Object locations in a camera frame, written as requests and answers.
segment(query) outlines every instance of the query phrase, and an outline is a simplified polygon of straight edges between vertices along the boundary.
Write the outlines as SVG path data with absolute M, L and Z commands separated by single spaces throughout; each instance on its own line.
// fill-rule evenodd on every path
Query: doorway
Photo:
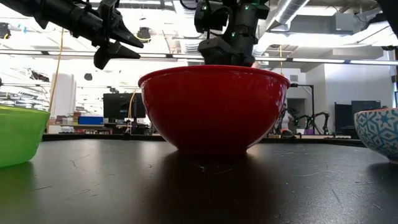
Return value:
M 287 99 L 287 107 L 290 115 L 293 117 L 299 117 L 305 115 L 305 99 Z M 293 122 L 289 123 L 289 129 L 293 131 L 293 133 L 297 132 L 297 128 L 304 129 L 307 125 L 307 121 L 305 119 L 301 119 L 298 122 L 298 126 L 294 126 Z

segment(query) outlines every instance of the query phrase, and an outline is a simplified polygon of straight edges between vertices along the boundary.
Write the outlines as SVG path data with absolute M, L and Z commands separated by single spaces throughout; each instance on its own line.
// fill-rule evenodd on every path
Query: blue box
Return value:
M 103 125 L 104 124 L 104 117 L 99 117 L 99 116 L 80 116 L 79 117 L 79 124 Z

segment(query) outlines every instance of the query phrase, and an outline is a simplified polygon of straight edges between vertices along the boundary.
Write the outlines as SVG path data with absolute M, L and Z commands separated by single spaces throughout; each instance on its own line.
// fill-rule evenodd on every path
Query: robotic hand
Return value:
M 207 65 L 238 65 L 251 67 L 253 45 L 257 44 L 259 19 L 266 19 L 268 0 L 200 0 L 195 12 L 197 32 L 207 31 L 207 40 L 200 42 L 198 51 Z M 224 34 L 210 39 L 210 29 Z
M 82 36 L 90 40 L 93 46 L 99 46 L 94 65 L 100 69 L 104 69 L 111 58 L 140 58 L 120 42 L 144 47 L 124 25 L 123 17 L 116 9 L 119 0 L 102 0 L 97 10 L 83 0 L 0 0 L 0 3 L 34 17 L 43 29 L 50 21 L 68 29 L 76 38 Z

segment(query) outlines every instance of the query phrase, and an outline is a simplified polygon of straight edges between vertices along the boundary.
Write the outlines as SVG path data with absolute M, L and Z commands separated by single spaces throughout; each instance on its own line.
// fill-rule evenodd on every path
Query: bowl rim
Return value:
M 1 109 L 7 109 L 7 110 L 13 110 L 13 111 L 23 111 L 23 112 L 35 112 L 35 113 L 45 113 L 45 114 L 50 114 L 48 111 L 42 111 L 42 110 L 36 110 L 32 108 L 20 108 L 20 107 L 15 107 L 15 106 L 6 106 L 6 105 L 0 105 L 0 110 Z
M 360 112 L 356 112 L 355 114 L 369 113 L 369 112 L 376 112 L 376 111 L 390 111 L 390 110 L 398 110 L 398 108 L 382 108 L 382 109 L 375 109 L 375 110 L 368 110 L 368 111 L 360 111 Z
M 226 70 L 226 69 L 230 69 L 230 70 L 237 70 L 239 72 L 253 72 L 253 70 L 255 70 L 257 73 L 263 74 L 263 75 L 268 75 L 271 76 L 273 78 L 279 79 L 281 82 L 286 83 L 287 87 L 290 87 L 290 81 L 285 78 L 283 75 L 279 75 L 278 73 L 272 72 L 272 71 L 268 71 L 268 70 L 262 70 L 262 69 L 258 69 L 258 68 L 251 68 L 251 67 L 242 67 L 242 66 L 233 66 L 233 65 L 194 65 L 194 66 L 182 66 L 182 67 L 175 67 L 175 68 L 166 68 L 166 69 L 162 69 L 162 70 L 158 70 L 158 71 L 154 71 L 154 72 L 150 72 L 146 75 L 144 75 L 143 77 L 141 77 L 138 80 L 138 87 L 141 87 L 141 84 L 150 79 L 150 78 L 154 78 L 156 76 L 159 75 L 165 75 L 167 73 L 173 73 L 173 72 L 181 72 L 184 71 L 186 69 L 189 70 L 208 70 L 209 68 L 211 68 L 212 70 Z

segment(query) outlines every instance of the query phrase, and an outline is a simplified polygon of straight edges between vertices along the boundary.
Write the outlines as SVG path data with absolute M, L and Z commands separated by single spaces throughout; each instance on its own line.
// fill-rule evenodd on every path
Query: green bowl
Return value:
M 35 156 L 49 117 L 45 111 L 0 106 L 0 167 Z

